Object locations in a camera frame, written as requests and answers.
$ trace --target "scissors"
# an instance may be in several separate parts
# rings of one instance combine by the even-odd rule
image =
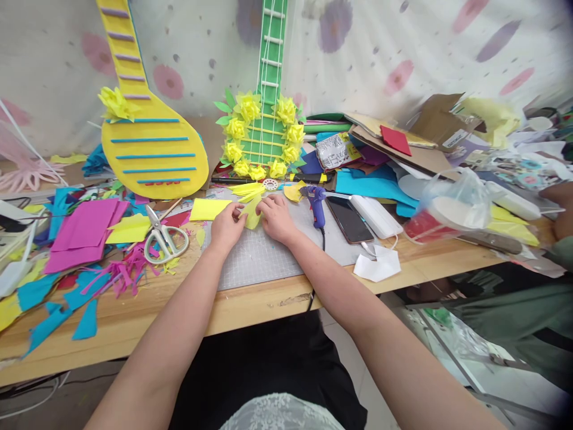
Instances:
[[[145,242],[145,246],[143,247],[146,260],[154,265],[163,264],[183,254],[189,246],[189,237],[187,234],[180,228],[162,225],[159,218],[157,218],[155,211],[148,205],[145,205],[145,210],[147,211],[147,216],[149,217],[151,227],[153,228]],[[184,238],[183,245],[179,247],[177,247],[173,241],[173,238],[178,234],[182,235]],[[163,251],[164,257],[162,259],[153,258],[149,252],[153,248],[154,240],[159,244],[159,247]]]

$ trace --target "scissors handle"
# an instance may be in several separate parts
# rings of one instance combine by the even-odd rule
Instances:
[[[184,238],[183,245],[179,248],[173,241],[173,237],[178,234],[182,235]],[[162,259],[154,258],[149,252],[152,248],[152,242],[154,239],[159,244],[159,248],[163,251],[164,258]],[[189,237],[183,230],[177,227],[161,226],[159,229],[153,229],[149,234],[144,246],[144,255],[147,261],[152,264],[163,264],[183,254],[187,250],[188,246]]]

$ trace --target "yellow paper flower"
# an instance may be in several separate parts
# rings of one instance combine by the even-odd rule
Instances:
[[[273,111],[277,120],[283,125],[291,125],[296,121],[297,107],[292,97],[286,98],[281,94],[279,101],[273,106]]]
[[[235,142],[227,142],[223,146],[223,149],[224,149],[223,152],[224,157],[228,159],[230,162],[236,163],[243,156],[243,152],[241,151],[243,147],[237,145]]]
[[[258,165],[256,167],[251,167],[251,171],[249,172],[249,176],[253,180],[261,180],[267,176],[267,171],[263,169],[263,166]]]
[[[269,161],[269,176],[271,178],[277,179],[283,177],[287,173],[287,166],[280,161],[275,159],[274,161]]]
[[[231,118],[231,121],[225,126],[225,133],[236,143],[239,143],[247,135],[247,125],[245,121],[239,118]]]
[[[300,148],[296,147],[295,145],[288,145],[285,149],[282,150],[282,159],[285,163],[290,164],[298,160],[300,156]]]
[[[131,122],[135,120],[135,113],[140,111],[141,108],[134,103],[128,102],[123,94],[121,94],[118,87],[115,91],[110,88],[103,87],[101,94],[97,95],[103,105],[107,108],[106,113],[101,117],[117,122],[120,119],[129,119]]]
[[[288,143],[302,145],[304,135],[304,126],[293,124],[286,129],[286,132],[282,135],[282,138],[285,139]]]
[[[236,96],[237,104],[233,108],[236,113],[241,114],[243,120],[250,124],[253,119],[261,117],[261,95],[253,94],[252,91]]]
[[[239,176],[249,176],[249,165],[242,159],[235,163],[233,171]]]

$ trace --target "black pants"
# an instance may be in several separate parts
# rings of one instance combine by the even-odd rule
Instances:
[[[249,400],[283,392],[325,407],[346,430],[366,425],[350,375],[312,311],[204,338],[170,429],[218,430]]]

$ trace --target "purple stripe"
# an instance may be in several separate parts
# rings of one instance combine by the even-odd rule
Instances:
[[[128,81],[140,81],[145,82],[145,78],[143,76],[131,76],[131,75],[120,75],[121,79],[126,79]]]
[[[151,100],[151,96],[147,94],[125,94],[127,100]]]
[[[115,57],[116,57],[118,60],[125,60],[125,61],[131,61],[131,62],[134,62],[134,63],[141,63],[140,58],[139,58],[139,57],[136,57],[136,56],[128,56],[128,55],[125,55],[125,54],[115,54]]]
[[[127,13],[126,11],[119,10],[119,9],[101,8],[101,12],[104,15],[117,16],[119,18],[129,18],[130,17],[129,13]]]
[[[116,33],[116,32],[107,32],[107,34],[112,38],[112,39],[118,39],[118,40],[127,40],[129,42],[134,42],[135,38],[132,35],[126,35],[123,33]]]

